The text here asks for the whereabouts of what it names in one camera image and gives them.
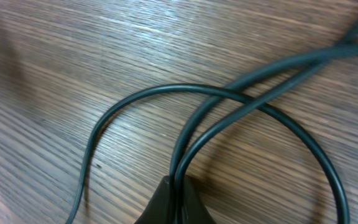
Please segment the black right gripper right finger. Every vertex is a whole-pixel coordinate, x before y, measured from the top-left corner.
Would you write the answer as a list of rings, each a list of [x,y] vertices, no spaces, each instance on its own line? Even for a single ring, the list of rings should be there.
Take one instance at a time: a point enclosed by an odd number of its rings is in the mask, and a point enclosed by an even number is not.
[[[194,186],[186,175],[178,196],[178,222],[180,224],[216,224]]]

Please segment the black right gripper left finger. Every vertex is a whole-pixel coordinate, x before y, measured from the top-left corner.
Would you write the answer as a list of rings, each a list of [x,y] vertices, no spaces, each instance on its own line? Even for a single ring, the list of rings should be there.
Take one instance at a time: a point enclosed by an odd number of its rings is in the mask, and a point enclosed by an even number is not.
[[[135,224],[172,224],[174,215],[174,191],[170,177],[164,176]]]

